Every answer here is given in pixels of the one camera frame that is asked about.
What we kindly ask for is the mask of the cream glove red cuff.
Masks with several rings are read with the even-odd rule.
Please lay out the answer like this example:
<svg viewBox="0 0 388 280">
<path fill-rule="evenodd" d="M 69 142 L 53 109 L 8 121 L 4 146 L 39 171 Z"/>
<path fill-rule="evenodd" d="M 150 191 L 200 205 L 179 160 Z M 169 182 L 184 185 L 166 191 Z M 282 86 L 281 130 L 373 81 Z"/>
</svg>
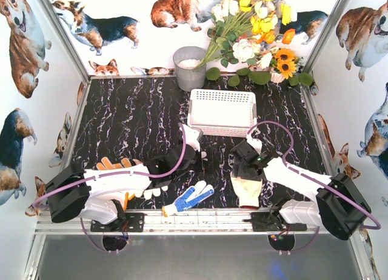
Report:
<svg viewBox="0 0 388 280">
<path fill-rule="evenodd" d="M 263 181 L 248 180 L 230 174 L 232 187 L 238 197 L 238 207 L 245 209 L 258 209 L 259 196 L 261 194 Z"/>
</svg>

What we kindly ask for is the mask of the white perforated storage basket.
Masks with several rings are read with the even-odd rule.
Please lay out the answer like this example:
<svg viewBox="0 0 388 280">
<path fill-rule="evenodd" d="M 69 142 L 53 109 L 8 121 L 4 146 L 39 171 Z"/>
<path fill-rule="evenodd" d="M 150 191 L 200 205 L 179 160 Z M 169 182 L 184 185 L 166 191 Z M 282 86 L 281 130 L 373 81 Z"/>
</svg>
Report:
<svg viewBox="0 0 388 280">
<path fill-rule="evenodd" d="M 204 135 L 244 138 L 256 123 L 252 92 L 194 89 L 190 93 L 187 125 Z"/>
</svg>

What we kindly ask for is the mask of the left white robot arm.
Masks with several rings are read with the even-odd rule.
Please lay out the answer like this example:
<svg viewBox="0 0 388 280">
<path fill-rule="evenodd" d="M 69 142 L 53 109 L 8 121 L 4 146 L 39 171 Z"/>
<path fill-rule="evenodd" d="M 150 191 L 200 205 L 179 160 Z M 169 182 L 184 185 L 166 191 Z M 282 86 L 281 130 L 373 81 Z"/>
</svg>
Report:
<svg viewBox="0 0 388 280">
<path fill-rule="evenodd" d="M 89 219 L 110 232 L 123 230 L 132 199 L 158 197 L 186 173 L 200 170 L 205 157 L 198 147 L 180 144 L 166 155 L 130 161 L 122 169 L 83 170 L 72 164 L 46 185 L 51 221 Z"/>
</svg>

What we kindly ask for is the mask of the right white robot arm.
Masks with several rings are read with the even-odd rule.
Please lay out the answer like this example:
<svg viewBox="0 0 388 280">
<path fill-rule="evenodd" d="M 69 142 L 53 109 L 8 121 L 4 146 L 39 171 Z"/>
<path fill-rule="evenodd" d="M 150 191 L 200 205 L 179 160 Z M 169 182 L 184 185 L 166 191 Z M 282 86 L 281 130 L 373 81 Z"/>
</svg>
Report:
<svg viewBox="0 0 388 280">
<path fill-rule="evenodd" d="M 290 164 L 275 152 L 261 152 L 247 140 L 232 148 L 232 176 L 248 182 L 269 181 L 305 196 L 306 201 L 282 198 L 270 218 L 277 225 L 312 225 L 348 240 L 371 216 L 371 208 L 352 179 L 344 173 L 321 175 Z"/>
</svg>

